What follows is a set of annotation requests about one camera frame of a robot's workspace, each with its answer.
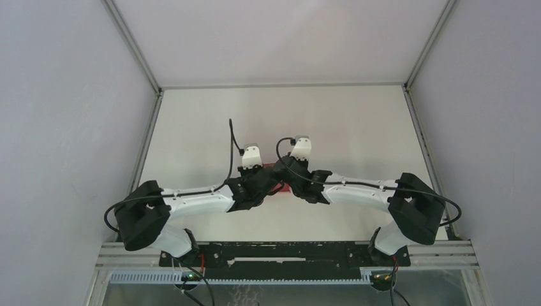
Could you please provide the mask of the pink cardboard box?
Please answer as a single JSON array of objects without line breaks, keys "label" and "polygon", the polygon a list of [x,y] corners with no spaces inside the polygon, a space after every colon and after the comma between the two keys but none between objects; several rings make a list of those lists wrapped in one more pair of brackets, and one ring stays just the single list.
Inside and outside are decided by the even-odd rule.
[{"label": "pink cardboard box", "polygon": [[[264,163],[264,168],[273,168],[274,163]],[[268,196],[274,196],[277,193],[285,193],[290,191],[290,186],[284,182],[278,183],[276,186],[274,186],[271,191],[268,193]]]}]

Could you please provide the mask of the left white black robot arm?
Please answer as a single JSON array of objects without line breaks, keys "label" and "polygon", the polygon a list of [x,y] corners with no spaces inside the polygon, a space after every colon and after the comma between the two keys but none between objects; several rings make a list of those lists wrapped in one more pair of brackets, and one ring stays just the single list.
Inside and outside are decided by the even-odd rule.
[{"label": "left white black robot arm", "polygon": [[240,177],[206,189],[164,189],[150,180],[113,205],[112,210],[126,251],[159,249],[190,266],[198,261],[200,250],[193,233],[174,226],[174,220],[250,210],[261,205],[280,183],[270,168],[261,167],[242,171]]}]

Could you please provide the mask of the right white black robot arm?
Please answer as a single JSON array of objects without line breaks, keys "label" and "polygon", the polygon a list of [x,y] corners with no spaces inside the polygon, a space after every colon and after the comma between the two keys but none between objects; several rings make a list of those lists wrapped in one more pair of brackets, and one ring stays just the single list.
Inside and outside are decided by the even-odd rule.
[{"label": "right white black robot arm", "polygon": [[412,173],[394,180],[362,180],[329,170],[308,170],[308,162],[291,156],[276,161],[274,173],[294,196],[311,204],[356,205],[387,213],[391,221],[374,233],[369,259],[386,265],[412,244],[432,245],[443,217],[443,200]]}]

